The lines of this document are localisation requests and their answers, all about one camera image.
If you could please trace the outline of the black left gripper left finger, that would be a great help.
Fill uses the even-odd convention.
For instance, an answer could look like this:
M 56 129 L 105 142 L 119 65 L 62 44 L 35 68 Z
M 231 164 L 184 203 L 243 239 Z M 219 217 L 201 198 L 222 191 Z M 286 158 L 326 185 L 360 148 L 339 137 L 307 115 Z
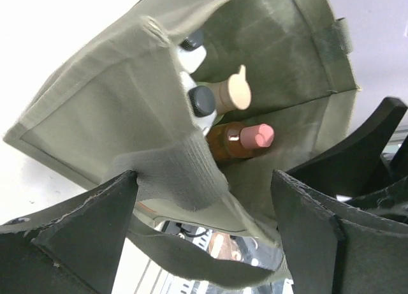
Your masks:
M 1 293 L 111 293 L 138 186 L 126 171 L 1 225 Z

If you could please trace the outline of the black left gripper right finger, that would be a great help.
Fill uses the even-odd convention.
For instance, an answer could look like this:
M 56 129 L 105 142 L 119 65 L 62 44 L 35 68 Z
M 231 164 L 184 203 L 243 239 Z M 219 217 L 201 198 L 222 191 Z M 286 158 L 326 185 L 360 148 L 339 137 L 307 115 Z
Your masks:
M 343 203 L 275 171 L 271 194 L 295 293 L 407 292 L 407 179 Z

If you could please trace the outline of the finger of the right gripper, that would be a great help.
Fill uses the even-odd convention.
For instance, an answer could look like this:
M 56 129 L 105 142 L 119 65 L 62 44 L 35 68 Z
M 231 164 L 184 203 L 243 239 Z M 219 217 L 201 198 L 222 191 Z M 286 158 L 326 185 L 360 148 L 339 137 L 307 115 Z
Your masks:
M 380 162 L 380 155 L 407 111 L 398 98 L 386 97 L 347 138 L 288 174 L 331 197 L 357 197 Z

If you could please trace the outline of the beige pump bottle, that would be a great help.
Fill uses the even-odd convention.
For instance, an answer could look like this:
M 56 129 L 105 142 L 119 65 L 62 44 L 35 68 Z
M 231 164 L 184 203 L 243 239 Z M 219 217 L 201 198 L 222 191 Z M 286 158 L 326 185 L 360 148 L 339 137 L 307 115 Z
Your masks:
M 218 114 L 248 109 L 252 92 L 246 78 L 246 66 L 241 64 L 236 73 L 215 84 L 213 90 Z

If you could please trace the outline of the olive green canvas bag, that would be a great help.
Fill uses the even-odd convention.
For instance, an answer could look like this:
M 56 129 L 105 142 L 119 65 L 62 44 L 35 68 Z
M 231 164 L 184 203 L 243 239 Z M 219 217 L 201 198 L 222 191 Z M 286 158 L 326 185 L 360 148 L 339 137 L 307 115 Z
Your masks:
M 199 82 L 243 64 L 252 90 L 224 122 L 273 126 L 262 155 L 218 166 L 182 90 L 177 46 L 204 32 Z M 174 235 L 173 220 L 281 246 L 270 194 L 289 170 L 346 135 L 358 86 L 345 22 L 327 0 L 140 0 L 45 81 L 4 141 L 85 188 L 136 173 L 126 237 L 176 276 L 238 289 L 289 277 L 217 260 Z

